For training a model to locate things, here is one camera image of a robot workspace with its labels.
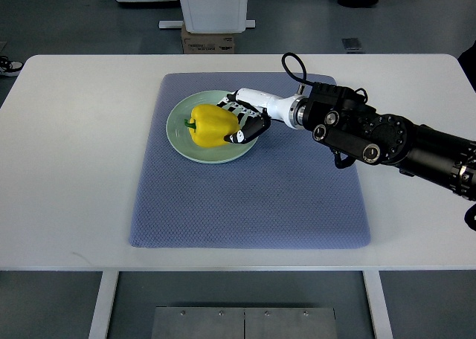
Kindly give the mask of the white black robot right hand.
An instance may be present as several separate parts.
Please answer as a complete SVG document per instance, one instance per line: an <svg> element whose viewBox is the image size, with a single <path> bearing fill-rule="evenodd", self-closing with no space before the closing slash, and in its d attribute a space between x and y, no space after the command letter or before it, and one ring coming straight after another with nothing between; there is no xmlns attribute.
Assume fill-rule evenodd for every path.
<svg viewBox="0 0 476 339"><path fill-rule="evenodd" d="M240 130L224 136L224 141L235 144L246 144L258 138L271 125L273 120L285 123L291 129L304 129L298 121L298 108L306 97L295 94L282 98L249 88L241 88L232 94L227 94L218 106L232 111L239 109L239 115L244 117Z"/></svg>

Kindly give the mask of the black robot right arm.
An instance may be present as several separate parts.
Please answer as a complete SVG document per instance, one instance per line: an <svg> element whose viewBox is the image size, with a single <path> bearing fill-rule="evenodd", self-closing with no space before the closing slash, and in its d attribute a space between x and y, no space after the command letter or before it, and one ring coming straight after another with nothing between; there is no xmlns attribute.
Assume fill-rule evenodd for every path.
<svg viewBox="0 0 476 339"><path fill-rule="evenodd" d="M367 104L363 88L310 83L306 75L292 79L312 88L290 108L292 125L309 130L315 141L327 146L337 168L355 161L384 164L475 200L474 141L415 125L402 116L378 114Z"/></svg>

